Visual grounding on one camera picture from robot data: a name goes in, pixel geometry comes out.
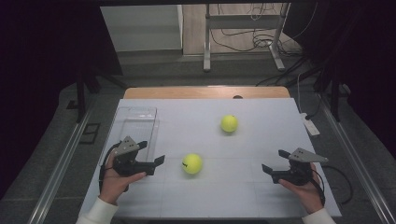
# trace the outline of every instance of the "white table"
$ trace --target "white table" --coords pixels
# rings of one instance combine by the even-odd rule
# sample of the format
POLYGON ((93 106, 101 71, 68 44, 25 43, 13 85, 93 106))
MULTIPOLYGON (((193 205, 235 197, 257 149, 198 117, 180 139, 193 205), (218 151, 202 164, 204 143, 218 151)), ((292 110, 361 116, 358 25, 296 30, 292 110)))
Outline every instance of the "white table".
MULTIPOLYGON (((291 98, 278 99, 133 99, 122 106, 154 106, 159 121, 154 158, 165 155, 154 176, 133 183, 119 198, 116 217, 133 218, 277 218, 302 217, 298 199, 272 182, 262 163, 275 170, 288 170, 288 160, 277 155, 302 147, 314 152, 291 98), (219 126, 221 117, 238 117, 235 133, 219 126), (188 153, 203 157, 203 170, 195 176, 181 168, 188 153)), ((119 138, 112 129, 104 150, 119 138)), ((81 212, 91 209, 99 194, 99 163, 81 212)), ((341 216, 327 179, 326 208, 341 216)))

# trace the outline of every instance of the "power strip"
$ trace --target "power strip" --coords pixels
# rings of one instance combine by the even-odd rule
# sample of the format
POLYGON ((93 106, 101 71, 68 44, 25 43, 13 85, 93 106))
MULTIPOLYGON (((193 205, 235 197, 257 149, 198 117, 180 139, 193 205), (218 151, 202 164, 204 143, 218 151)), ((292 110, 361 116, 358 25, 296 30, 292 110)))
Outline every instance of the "power strip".
POLYGON ((301 113, 301 120, 303 121, 306 130, 308 131, 310 136, 320 135, 319 130, 315 126, 314 122, 310 119, 305 119, 306 113, 301 113))

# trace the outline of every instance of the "white sleeve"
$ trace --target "white sleeve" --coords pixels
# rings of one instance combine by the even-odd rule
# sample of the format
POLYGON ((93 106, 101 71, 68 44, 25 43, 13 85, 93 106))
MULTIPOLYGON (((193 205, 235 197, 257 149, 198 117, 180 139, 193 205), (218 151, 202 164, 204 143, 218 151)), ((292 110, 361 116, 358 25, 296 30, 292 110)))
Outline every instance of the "white sleeve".
POLYGON ((303 217, 304 224, 335 224, 325 208, 309 216, 303 217))
POLYGON ((119 209, 116 205, 96 199, 90 212, 81 214, 76 224, 108 224, 119 209))

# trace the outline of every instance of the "white wall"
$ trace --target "white wall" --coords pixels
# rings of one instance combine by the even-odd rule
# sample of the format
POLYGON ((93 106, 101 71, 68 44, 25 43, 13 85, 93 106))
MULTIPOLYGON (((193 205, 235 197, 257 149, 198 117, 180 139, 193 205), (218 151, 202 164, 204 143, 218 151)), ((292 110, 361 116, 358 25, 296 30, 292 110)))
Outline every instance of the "white wall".
POLYGON ((182 24, 177 6, 101 7, 101 10, 116 51, 181 49, 182 24))

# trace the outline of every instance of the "table surface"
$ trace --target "table surface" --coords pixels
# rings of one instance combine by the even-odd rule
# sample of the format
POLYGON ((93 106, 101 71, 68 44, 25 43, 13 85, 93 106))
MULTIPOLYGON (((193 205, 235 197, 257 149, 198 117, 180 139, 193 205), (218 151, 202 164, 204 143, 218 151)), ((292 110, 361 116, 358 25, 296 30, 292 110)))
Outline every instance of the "table surface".
MULTIPOLYGON (((286 89, 136 88, 125 92, 124 98, 120 100, 119 108, 156 107, 156 119, 160 124, 155 149, 150 153, 152 158, 163 154, 166 158, 154 176, 133 183, 130 190, 121 195, 116 217, 267 218, 306 215, 297 197, 273 184, 271 177, 261 169, 262 163, 275 170, 288 169, 287 160, 277 155, 280 148, 292 152, 303 147, 315 152, 296 104, 286 89), (233 99, 235 95, 243 96, 244 100, 233 99), (227 113, 239 118, 239 127, 232 134, 224 133, 217 122, 227 113), (198 175, 187 175, 181 169, 180 162, 188 152, 196 152, 203 157, 204 168, 198 175)), ((113 142, 124 137, 127 130, 124 124, 117 113, 104 152, 113 142)), ((81 212, 90 209, 98 194, 98 167, 81 212)), ((325 188, 329 189, 321 167, 318 164, 317 167, 325 188)), ((341 216, 330 190, 327 190, 326 197, 330 214, 341 216)))

